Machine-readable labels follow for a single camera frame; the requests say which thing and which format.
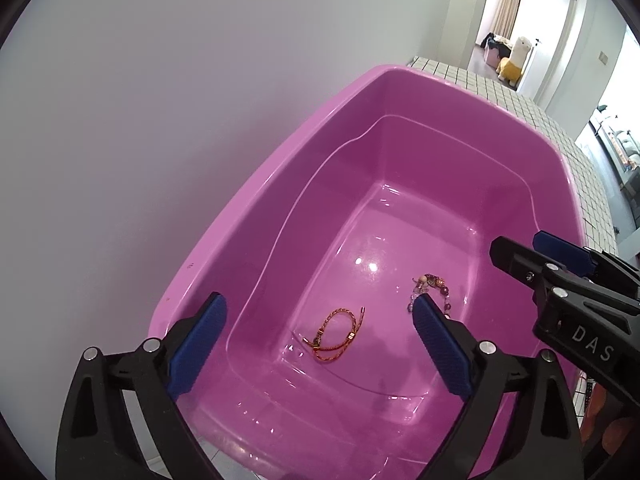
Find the grey floor tile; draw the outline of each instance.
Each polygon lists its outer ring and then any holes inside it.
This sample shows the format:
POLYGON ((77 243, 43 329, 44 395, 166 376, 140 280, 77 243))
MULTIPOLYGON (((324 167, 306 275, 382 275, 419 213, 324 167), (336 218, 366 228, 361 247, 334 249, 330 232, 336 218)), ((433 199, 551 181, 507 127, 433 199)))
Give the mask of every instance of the grey floor tile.
POLYGON ((161 474, 162 476, 164 476, 166 478, 171 478, 171 475, 169 474, 169 472, 167 471, 167 469, 165 467, 163 467, 162 469, 158 469, 156 471, 156 473, 161 474))
POLYGON ((213 457, 213 465, 225 480, 258 480, 259 476, 249 471, 238 462, 228 457, 221 451, 213 457))
POLYGON ((200 444, 200 447, 204 451, 204 454, 207 455, 209 459, 213 458, 218 452, 217 447, 213 447, 209 442, 207 442, 204 439, 199 438, 198 444, 200 444))

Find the stuffed alpaca toy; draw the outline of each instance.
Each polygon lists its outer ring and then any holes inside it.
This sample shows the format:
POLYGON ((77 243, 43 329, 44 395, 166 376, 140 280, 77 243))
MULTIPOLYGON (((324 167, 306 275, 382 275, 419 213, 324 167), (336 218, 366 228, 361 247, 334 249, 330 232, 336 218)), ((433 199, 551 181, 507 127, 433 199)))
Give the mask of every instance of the stuffed alpaca toy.
POLYGON ((522 67, 527 59, 527 54, 531 50, 531 42, 520 36, 511 49, 511 56, 503 57, 500 60, 500 64, 496 69, 496 72, 500 74, 498 79, 500 81, 509 81, 509 86, 516 86, 518 79, 522 75, 522 67))

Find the pink plastic basin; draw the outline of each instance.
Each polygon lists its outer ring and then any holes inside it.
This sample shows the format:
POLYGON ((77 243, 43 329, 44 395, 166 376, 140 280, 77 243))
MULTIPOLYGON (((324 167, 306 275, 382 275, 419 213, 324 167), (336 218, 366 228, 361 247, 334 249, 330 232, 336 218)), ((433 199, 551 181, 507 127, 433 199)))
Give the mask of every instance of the pink plastic basin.
MULTIPOLYGON (((415 333, 412 278, 443 277, 453 319, 532 356, 542 344, 530 290, 492 266, 489 244, 530 245, 546 230, 583 245, 576 200, 561 155, 517 118, 411 69, 371 70, 258 168, 158 304, 150 336, 214 290, 228 302, 222 336, 178 401, 185 419, 269 480, 415 479, 462 402, 415 333), (315 360, 302 337, 333 309, 361 306, 344 355, 315 360)), ((349 326, 334 318, 323 341, 349 326)), ((508 407, 476 472, 491 465, 508 407)))

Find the floor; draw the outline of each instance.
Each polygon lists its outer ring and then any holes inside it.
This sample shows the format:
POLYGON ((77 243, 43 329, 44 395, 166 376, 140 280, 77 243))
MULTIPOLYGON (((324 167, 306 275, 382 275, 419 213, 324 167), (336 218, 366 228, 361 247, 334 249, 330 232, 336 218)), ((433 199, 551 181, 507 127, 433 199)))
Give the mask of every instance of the floor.
MULTIPOLYGON (((265 480, 263 477, 244 468, 208 442, 199 440, 199 443, 204 453, 213 462, 213 465, 225 480, 265 480)), ((166 478, 171 478, 160 457, 150 460, 148 466, 151 471, 161 474, 166 478)))
POLYGON ((498 81, 498 75, 495 73, 495 68, 484 62, 484 48, 479 45, 474 45, 474 51, 471 53, 471 61, 469 61, 468 70, 487 79, 498 81))
POLYGON ((604 185, 613 225, 620 230, 620 232, 616 234, 616 242, 620 243, 620 241, 624 240, 636 230, 636 222, 634 221, 628 202, 618 187, 618 180, 611 167, 609 158, 600 141, 593 133, 593 129, 588 124, 580 136, 578 136, 575 143, 591 161, 604 185))

